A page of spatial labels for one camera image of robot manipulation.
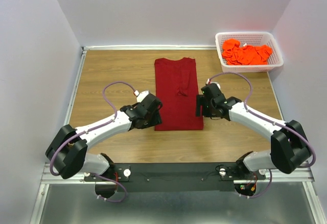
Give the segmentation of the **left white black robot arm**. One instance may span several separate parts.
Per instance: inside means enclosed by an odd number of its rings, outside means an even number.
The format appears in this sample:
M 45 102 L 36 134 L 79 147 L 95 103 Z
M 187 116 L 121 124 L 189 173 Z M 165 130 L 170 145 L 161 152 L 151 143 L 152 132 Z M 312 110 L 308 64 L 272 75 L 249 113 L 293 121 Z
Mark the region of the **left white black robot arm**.
M 80 172 L 103 175 L 112 167 L 112 161 L 105 154 L 94 155 L 88 151 L 114 135 L 161 124 L 161 108 L 159 98 L 143 91 L 135 104 L 123 106 L 111 116 L 82 127 L 63 126 L 45 152 L 51 174 L 63 179 Z

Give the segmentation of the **dark red t-shirt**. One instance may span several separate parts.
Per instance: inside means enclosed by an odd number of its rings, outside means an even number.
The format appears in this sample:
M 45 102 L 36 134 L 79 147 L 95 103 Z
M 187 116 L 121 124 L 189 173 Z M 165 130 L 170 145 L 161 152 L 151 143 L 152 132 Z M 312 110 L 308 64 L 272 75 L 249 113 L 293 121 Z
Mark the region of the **dark red t-shirt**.
M 162 101 L 159 111 L 162 123 L 155 130 L 202 130 L 203 118 L 196 116 L 199 94 L 196 60 L 160 58 L 155 60 L 154 67 L 156 96 Z

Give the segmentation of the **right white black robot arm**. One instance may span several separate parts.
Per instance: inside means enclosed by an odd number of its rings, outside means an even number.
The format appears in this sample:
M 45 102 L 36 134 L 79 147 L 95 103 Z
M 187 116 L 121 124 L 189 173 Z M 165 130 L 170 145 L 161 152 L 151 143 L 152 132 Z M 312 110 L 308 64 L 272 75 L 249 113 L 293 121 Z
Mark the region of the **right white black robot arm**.
M 239 175 L 262 169 L 278 169 L 290 174 L 311 157 L 312 151 L 299 122 L 278 120 L 251 109 L 236 97 L 226 98 L 218 83 L 210 83 L 202 87 L 201 91 L 196 96 L 196 116 L 240 123 L 270 143 L 269 150 L 250 151 L 236 161 Z

